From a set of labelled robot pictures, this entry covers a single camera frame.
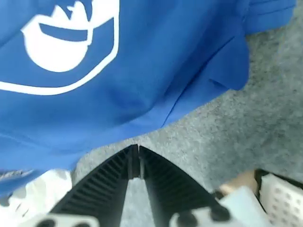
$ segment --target white sneaker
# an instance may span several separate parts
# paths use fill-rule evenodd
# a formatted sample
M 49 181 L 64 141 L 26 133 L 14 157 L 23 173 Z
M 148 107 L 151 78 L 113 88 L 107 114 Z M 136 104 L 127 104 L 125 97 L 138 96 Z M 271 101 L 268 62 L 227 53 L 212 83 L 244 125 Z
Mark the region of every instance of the white sneaker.
M 71 174 L 65 170 L 50 170 L 22 188 L 15 190 L 0 205 L 1 225 L 17 227 L 38 214 L 48 213 L 71 190 Z

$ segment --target white plastic part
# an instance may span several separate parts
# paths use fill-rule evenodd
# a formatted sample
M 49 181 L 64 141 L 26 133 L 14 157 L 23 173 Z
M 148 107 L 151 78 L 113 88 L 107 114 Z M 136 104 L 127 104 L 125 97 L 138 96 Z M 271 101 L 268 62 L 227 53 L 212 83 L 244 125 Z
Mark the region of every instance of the white plastic part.
M 71 189 L 71 174 L 65 170 L 50 170 L 9 198 L 9 206 L 0 205 L 1 226 L 16 227 L 36 215 L 48 213 Z
M 52 220 L 55 227 L 75 227 L 80 224 L 87 225 L 87 227 L 99 227 L 99 222 L 94 217 L 67 215 L 67 214 L 48 214 L 36 216 L 27 222 L 20 224 L 18 227 L 36 227 L 45 220 Z
M 260 202 L 278 227 L 303 227 L 303 190 L 274 175 L 262 177 Z
M 270 227 L 267 214 L 247 186 L 240 187 L 219 201 L 245 227 Z

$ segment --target white plastic grid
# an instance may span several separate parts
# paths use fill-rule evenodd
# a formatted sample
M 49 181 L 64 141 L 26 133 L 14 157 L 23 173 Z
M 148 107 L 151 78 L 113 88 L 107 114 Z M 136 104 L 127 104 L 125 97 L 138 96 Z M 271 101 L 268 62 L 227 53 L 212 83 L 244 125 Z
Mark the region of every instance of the white plastic grid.
M 260 202 L 278 227 L 303 227 L 303 190 L 274 176 L 262 177 Z

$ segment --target white logo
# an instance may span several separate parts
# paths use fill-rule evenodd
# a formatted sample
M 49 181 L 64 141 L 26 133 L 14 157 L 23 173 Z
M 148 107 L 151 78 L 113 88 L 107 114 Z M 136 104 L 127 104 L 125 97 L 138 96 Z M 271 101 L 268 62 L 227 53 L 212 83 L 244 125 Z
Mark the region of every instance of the white logo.
M 34 87 L 0 81 L 0 89 L 33 95 L 57 95 L 72 91 L 98 75 L 117 55 L 119 46 L 119 0 L 92 0 L 91 19 L 88 20 L 84 5 L 75 1 L 68 6 L 69 19 L 64 10 L 56 5 L 52 15 L 36 15 L 22 29 L 24 44 L 29 58 L 39 67 L 51 72 L 66 72 L 77 67 L 84 59 L 92 43 L 94 29 L 114 19 L 114 44 L 111 52 L 89 73 L 78 81 L 63 87 Z M 76 31 L 84 31 L 81 41 L 70 41 L 45 34 L 40 25 Z

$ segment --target white outline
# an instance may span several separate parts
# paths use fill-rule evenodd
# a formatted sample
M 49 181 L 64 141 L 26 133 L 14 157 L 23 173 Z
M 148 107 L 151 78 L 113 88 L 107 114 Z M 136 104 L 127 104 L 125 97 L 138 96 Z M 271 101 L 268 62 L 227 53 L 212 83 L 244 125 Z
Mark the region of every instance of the white outline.
M 119 49 L 119 12 L 120 7 L 116 9 L 114 18 L 114 46 L 111 53 L 106 56 L 97 66 L 95 66 L 86 76 L 82 77 L 77 82 L 63 87 L 34 87 L 21 84 L 13 84 L 0 81 L 0 90 L 12 91 L 38 96 L 54 96 L 63 94 L 86 84 L 95 76 L 98 75 L 118 54 Z

